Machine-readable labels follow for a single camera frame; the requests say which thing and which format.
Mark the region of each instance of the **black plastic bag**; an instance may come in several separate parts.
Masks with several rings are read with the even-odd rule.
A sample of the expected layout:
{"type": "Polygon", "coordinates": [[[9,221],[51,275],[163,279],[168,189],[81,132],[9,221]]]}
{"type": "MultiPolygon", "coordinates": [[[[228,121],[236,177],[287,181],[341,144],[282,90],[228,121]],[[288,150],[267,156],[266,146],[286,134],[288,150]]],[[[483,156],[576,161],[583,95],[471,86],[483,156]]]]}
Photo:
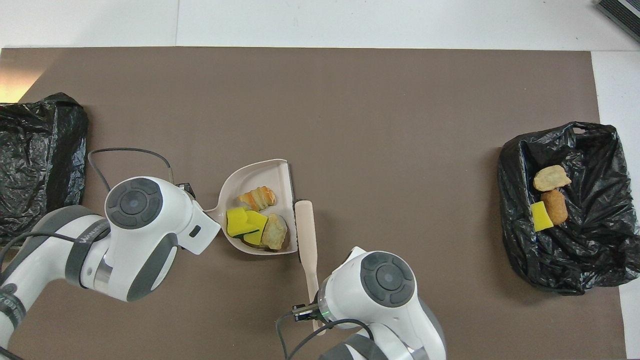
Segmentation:
{"type": "Polygon", "coordinates": [[[515,272],[535,287],[582,295],[640,272],[640,237],[627,163],[616,128],[571,122],[504,144],[498,164],[502,240],[515,272]],[[572,183],[559,189],[567,221],[535,232],[533,178],[561,165],[572,183]]]}
{"type": "Polygon", "coordinates": [[[0,104],[0,243],[30,231],[84,192],[87,115],[58,93],[0,104]]]}

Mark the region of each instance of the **croissant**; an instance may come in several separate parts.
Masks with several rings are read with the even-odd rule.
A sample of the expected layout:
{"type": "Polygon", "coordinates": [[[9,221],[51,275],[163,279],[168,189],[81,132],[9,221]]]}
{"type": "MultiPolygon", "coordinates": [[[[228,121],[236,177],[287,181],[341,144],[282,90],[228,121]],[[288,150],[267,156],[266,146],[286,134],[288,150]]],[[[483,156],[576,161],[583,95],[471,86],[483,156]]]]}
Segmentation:
{"type": "Polygon", "coordinates": [[[261,186],[240,195],[238,200],[245,202],[254,211],[262,211],[276,203],[276,195],[268,187],[261,186]]]}

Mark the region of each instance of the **white floor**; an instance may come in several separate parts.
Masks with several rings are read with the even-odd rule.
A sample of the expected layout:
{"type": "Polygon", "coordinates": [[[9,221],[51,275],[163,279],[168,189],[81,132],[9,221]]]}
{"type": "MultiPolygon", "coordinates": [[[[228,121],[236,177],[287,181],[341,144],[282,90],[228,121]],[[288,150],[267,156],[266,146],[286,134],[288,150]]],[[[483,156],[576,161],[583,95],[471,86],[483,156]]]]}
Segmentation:
{"type": "MultiPolygon", "coordinates": [[[[0,0],[0,48],[175,45],[592,51],[600,120],[640,179],[640,44],[592,0],[0,0]]],[[[620,295],[640,358],[640,280],[620,295]]]]}

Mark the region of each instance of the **brown table surface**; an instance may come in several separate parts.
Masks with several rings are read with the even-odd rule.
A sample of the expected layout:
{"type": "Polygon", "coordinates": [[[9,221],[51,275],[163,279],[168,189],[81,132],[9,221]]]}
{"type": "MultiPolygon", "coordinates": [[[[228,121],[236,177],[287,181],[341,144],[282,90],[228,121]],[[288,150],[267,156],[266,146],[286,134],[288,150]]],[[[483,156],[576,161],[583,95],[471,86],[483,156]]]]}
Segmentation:
{"type": "MultiPolygon", "coordinates": [[[[512,137],[598,122],[589,53],[411,49],[3,49],[0,77],[46,70],[22,101],[65,92],[90,115],[90,149],[164,154],[204,208],[234,170],[290,161],[314,203],[324,279],[358,245],[403,257],[444,328],[449,359],[625,357],[617,288],[562,297],[509,267],[496,166],[512,137]]],[[[101,154],[112,182],[165,177],[142,154],[101,154]]],[[[88,171],[84,205],[105,191],[88,171]]],[[[55,281],[10,349],[27,359],[280,359],[274,321],[306,301],[298,257],[257,257],[218,235],[182,251],[133,303],[55,281]]],[[[292,348],[310,323],[284,323],[292,348]]],[[[350,332],[299,353],[315,359],[350,332]]]]}

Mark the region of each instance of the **round gray button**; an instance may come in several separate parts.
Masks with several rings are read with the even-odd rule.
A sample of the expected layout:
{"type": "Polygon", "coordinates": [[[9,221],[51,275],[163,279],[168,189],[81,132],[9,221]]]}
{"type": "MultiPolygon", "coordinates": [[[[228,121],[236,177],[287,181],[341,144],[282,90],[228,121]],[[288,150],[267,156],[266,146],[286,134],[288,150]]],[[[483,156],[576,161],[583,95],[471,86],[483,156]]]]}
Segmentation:
{"type": "Polygon", "coordinates": [[[141,213],[147,207],[147,196],[137,190],[129,190],[120,200],[120,208],[129,215],[141,213]]]}
{"type": "Polygon", "coordinates": [[[376,272],[378,284],[387,290],[396,290],[402,285],[403,276],[395,265],[382,265],[376,272]]]}

